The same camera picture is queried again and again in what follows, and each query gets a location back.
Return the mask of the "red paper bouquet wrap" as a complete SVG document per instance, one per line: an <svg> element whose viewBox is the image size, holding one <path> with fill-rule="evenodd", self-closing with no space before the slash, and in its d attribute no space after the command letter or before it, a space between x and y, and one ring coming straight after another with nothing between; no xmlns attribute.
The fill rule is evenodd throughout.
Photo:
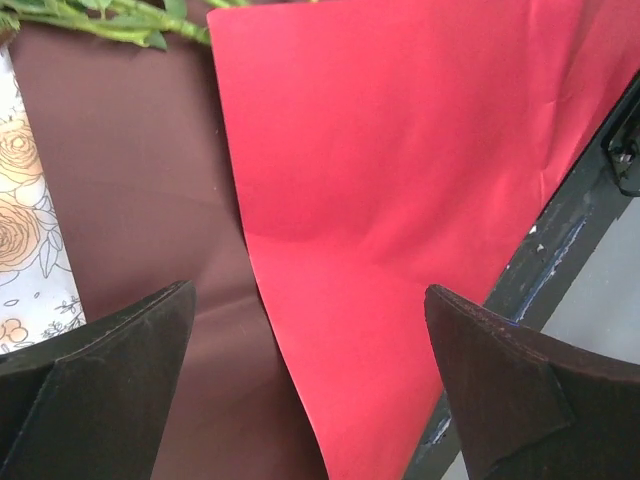
<svg viewBox="0 0 640 480"><path fill-rule="evenodd" d="M196 290L151 477L399 479L442 393L427 287L487 298L637 73L639 5L207 20L165 52L10 45L90 321Z"/></svg>

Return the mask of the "floral patterned table mat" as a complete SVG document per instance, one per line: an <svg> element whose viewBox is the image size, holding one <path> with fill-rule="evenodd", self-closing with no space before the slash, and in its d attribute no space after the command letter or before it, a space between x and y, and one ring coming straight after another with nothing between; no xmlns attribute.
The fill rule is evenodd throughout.
<svg viewBox="0 0 640 480"><path fill-rule="evenodd" d="M1 46L1 352L86 323L7 43Z"/></svg>

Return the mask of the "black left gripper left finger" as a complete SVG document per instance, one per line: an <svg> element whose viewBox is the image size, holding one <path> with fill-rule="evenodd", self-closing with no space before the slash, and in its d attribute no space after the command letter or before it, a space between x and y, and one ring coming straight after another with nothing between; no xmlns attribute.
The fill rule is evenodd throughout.
<svg viewBox="0 0 640 480"><path fill-rule="evenodd" d="M2 478L150 478L195 310L180 281L2 355Z"/></svg>

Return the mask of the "pink artificial flower bunch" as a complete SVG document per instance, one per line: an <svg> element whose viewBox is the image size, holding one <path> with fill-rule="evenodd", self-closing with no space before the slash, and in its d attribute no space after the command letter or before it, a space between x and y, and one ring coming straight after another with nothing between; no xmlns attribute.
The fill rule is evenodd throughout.
<svg viewBox="0 0 640 480"><path fill-rule="evenodd" d="M9 0L1 3L1 31L17 32L27 22L162 51L167 49L167 34L209 45L208 29L188 20L187 15L183 0Z"/></svg>

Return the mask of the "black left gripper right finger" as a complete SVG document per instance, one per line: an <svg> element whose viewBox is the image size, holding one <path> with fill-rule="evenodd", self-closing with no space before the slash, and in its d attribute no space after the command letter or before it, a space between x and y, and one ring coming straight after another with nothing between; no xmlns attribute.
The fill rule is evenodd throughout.
<svg viewBox="0 0 640 480"><path fill-rule="evenodd" d="M426 323L471 479L636 479L639 367L440 285Z"/></svg>

